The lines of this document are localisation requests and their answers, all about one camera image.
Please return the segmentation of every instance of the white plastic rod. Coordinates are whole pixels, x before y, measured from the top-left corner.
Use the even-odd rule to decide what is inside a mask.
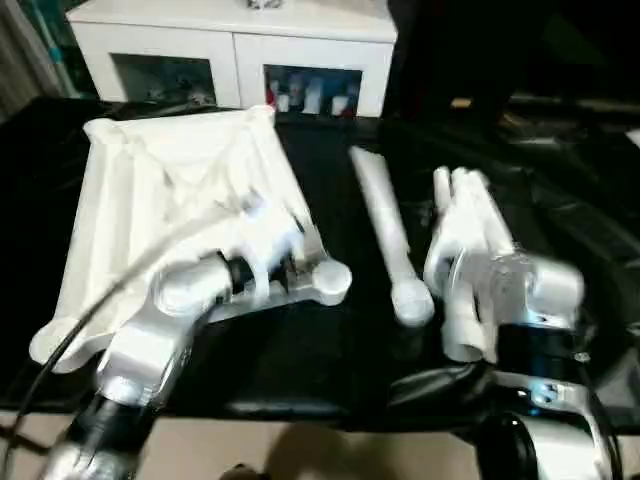
[[[451,282],[445,293],[445,320],[442,324],[444,354],[455,362],[477,362],[484,357],[486,346],[472,286],[464,280]]]
[[[451,205],[451,174],[447,167],[436,168],[433,172],[433,196],[438,215],[444,215]]]
[[[351,147],[350,153],[392,283],[396,316],[408,327],[424,325],[433,316],[433,300],[407,256],[409,245],[384,157],[359,147]]]
[[[453,185],[453,196],[460,197],[467,193],[467,169],[458,167],[451,174],[451,184]]]
[[[489,250],[500,255],[513,253],[515,250],[513,237],[504,218],[502,218],[500,209],[487,190],[484,175],[475,170],[469,172],[466,176],[466,184],[482,218]]]

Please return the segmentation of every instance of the glass cabinet door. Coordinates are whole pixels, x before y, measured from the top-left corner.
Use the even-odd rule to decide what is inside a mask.
[[[279,112],[353,117],[362,71],[285,65],[264,66],[265,98]]]
[[[392,43],[234,34],[242,106],[379,117]]]
[[[216,105],[211,66],[206,59],[112,53],[127,99]]]
[[[231,33],[71,25],[102,100],[240,107]]]

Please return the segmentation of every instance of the black table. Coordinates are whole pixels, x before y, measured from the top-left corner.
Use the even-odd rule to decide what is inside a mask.
[[[180,107],[39,99],[0,128],[2,263],[8,271],[0,408],[16,408],[37,372],[28,344],[52,318],[58,296],[88,152],[82,125],[101,116],[181,113]],[[640,330],[640,202],[634,182],[640,150],[626,137],[578,131],[561,140],[532,141],[529,134],[484,130],[459,118],[417,128],[286,116],[278,119],[277,131],[325,246],[349,265],[353,285],[336,307],[307,302],[207,327],[168,414],[409,431],[465,428],[490,410],[490,369],[446,360],[439,315],[425,330],[422,355],[396,355],[389,281],[347,154],[350,145],[361,144],[388,160],[418,270],[432,228],[431,174],[446,164],[481,168],[515,238],[583,271],[591,376],[616,429],[640,433],[634,336]],[[95,365],[96,359],[52,378],[36,410],[76,408]],[[426,382],[427,393],[413,398],[405,391],[399,401],[390,385],[416,372],[426,376],[419,386]]]

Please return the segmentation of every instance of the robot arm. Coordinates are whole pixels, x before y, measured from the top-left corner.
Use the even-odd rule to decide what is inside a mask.
[[[479,172],[441,167],[434,193],[441,220],[424,275],[445,304],[444,352],[495,364],[497,411],[476,444],[482,477],[619,478],[574,351],[582,275],[517,249]]]
[[[214,252],[155,274],[144,304],[104,353],[95,396],[53,449],[42,480],[135,476],[144,444],[199,327],[233,294],[253,289],[257,296],[258,275],[268,274],[298,240],[295,220],[287,212],[273,213],[262,210],[253,218],[256,228],[245,230],[239,255],[225,258]]]

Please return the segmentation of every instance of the white cabinet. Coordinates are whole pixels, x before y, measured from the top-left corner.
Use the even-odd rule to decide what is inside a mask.
[[[67,17],[103,100],[376,117],[396,40],[384,3],[89,0]]]

